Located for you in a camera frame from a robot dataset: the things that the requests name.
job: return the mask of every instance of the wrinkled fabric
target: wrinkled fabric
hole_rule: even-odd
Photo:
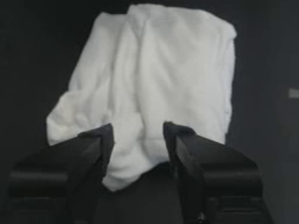
[[[233,26],[204,10],[132,5],[101,13],[46,118],[49,144],[111,123],[110,191],[168,161],[162,123],[224,143],[230,118]]]

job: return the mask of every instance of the black backdrop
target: black backdrop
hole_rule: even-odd
[[[45,116],[66,89],[94,17],[101,11],[124,13],[129,4],[141,2],[201,8],[236,26],[228,145],[260,166],[276,223],[296,223],[299,152],[288,147],[296,116],[286,114],[289,75],[294,81],[299,72],[294,0],[1,0],[0,202],[14,161],[46,145]],[[94,223],[180,223],[173,181],[164,169],[144,175],[122,192],[102,189],[98,194]]]

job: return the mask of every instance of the black robotic claw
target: black robotic claw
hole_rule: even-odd
[[[6,223],[91,223],[113,143],[107,124],[18,162],[9,178]],[[86,192],[87,203],[79,203]]]
[[[170,122],[162,125],[184,224],[272,224],[257,165]]]

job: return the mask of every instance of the white towel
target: white towel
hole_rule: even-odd
[[[138,4],[125,15],[98,15],[46,127],[55,144],[111,123],[110,191],[168,160],[164,121],[224,143],[234,37],[233,26],[204,10]]]

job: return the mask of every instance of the dark background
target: dark background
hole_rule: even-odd
[[[204,9],[236,26],[228,145],[258,164],[274,223],[299,223],[299,101],[286,99],[288,87],[299,87],[294,0],[1,0],[0,202],[14,162],[46,145],[45,116],[66,89],[94,17],[141,2]],[[98,194],[94,223],[180,223],[166,171],[145,174],[117,194]]]

